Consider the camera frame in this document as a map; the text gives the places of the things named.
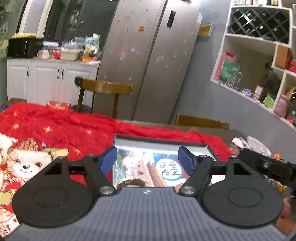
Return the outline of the wooden chair left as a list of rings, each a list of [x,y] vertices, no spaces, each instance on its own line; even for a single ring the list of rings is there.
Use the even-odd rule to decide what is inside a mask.
[[[78,103],[76,108],[76,111],[78,113],[80,113],[82,109],[84,92],[85,90],[88,90],[93,93],[114,96],[113,108],[112,108],[113,119],[117,118],[119,96],[131,95],[133,92],[132,84],[121,84],[121,83],[111,82],[111,81],[91,80],[91,79],[83,78],[80,76],[75,77],[74,83],[77,87],[80,88],[79,98],[78,98]]]

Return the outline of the black shallow cardboard box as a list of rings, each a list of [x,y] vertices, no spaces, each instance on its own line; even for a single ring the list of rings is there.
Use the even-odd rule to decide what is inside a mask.
[[[189,176],[178,160],[181,146],[196,156],[219,160],[208,144],[116,135],[114,145],[117,160],[112,167],[112,184],[116,188],[133,180],[144,187],[175,187],[185,183]]]

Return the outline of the white wall shelf unit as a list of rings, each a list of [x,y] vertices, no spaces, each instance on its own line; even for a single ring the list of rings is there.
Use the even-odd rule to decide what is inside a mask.
[[[274,113],[280,96],[295,85],[295,73],[286,64],[291,57],[295,57],[295,1],[230,2],[210,80],[228,91],[224,104],[234,112],[238,125],[258,124],[262,118],[295,129]],[[233,85],[219,83],[227,59],[239,66]]]

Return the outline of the pink bottle on shelf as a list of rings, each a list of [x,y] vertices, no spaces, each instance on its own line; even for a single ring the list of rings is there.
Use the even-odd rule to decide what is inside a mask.
[[[280,96],[280,99],[278,100],[278,102],[276,103],[275,108],[274,108],[275,115],[277,115],[279,117],[285,116],[285,114],[287,112],[287,105],[288,105],[289,100],[290,99],[284,94],[282,94]]]

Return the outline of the black microwave oven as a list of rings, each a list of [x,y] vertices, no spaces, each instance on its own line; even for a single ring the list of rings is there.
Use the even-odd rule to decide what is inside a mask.
[[[33,58],[43,49],[43,38],[15,38],[8,44],[8,58]]]

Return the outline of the white plate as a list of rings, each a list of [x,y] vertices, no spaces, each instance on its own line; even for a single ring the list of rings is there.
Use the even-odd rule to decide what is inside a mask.
[[[271,151],[269,150],[269,148],[265,146],[262,142],[260,142],[258,139],[248,136],[247,143],[250,146],[250,148],[254,151],[268,157],[271,156]]]

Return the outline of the white kitchen cabinet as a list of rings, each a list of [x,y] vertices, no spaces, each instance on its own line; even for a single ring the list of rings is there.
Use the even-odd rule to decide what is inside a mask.
[[[80,89],[75,77],[95,80],[99,65],[79,61],[45,59],[8,59],[8,99],[20,98],[27,102],[46,105],[49,101],[78,103]]]

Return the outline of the wooden chair right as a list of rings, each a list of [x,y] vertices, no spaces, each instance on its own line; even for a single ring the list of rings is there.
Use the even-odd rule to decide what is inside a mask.
[[[212,120],[207,118],[199,118],[196,116],[177,114],[175,118],[176,126],[194,126],[201,128],[217,128],[222,130],[228,130],[230,128],[230,123]]]

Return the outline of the red bear print blanket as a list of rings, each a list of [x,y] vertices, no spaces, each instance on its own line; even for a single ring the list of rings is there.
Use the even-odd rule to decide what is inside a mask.
[[[58,156],[74,161],[100,155],[117,134],[207,144],[221,161],[231,154],[222,138],[200,132],[141,126],[32,103],[14,104],[1,113],[1,236],[18,227],[11,201],[30,178]]]

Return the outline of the green sign on shelf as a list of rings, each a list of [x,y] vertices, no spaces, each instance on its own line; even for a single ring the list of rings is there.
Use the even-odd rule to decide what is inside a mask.
[[[238,73],[238,64],[227,59],[222,66],[219,83],[223,85],[233,85],[237,79]]]

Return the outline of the beige plastic basin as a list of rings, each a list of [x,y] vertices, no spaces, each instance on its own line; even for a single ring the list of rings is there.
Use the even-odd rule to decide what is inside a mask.
[[[76,61],[79,59],[80,50],[79,49],[61,49],[61,60]]]

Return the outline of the silver double door refrigerator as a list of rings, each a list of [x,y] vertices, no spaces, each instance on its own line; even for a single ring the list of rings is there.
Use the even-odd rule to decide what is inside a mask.
[[[98,79],[133,85],[119,96],[119,120],[168,123],[202,21],[200,1],[119,1]]]

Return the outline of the wooden chair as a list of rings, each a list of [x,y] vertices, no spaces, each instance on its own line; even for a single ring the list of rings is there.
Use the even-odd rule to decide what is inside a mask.
[[[207,118],[199,118],[196,116],[177,114],[175,118],[176,126],[194,126],[201,128],[217,128],[222,130],[228,130],[230,128],[230,123],[212,120]]]
[[[121,83],[111,82],[111,81],[91,80],[91,79],[83,78],[80,76],[75,77],[74,83],[77,87],[80,88],[79,98],[78,98],[78,103],[76,108],[76,111],[78,113],[80,113],[82,109],[84,92],[85,90],[88,90],[93,93],[114,96],[113,108],[112,108],[113,119],[117,118],[119,96],[131,95],[133,92],[132,84],[121,84]]]

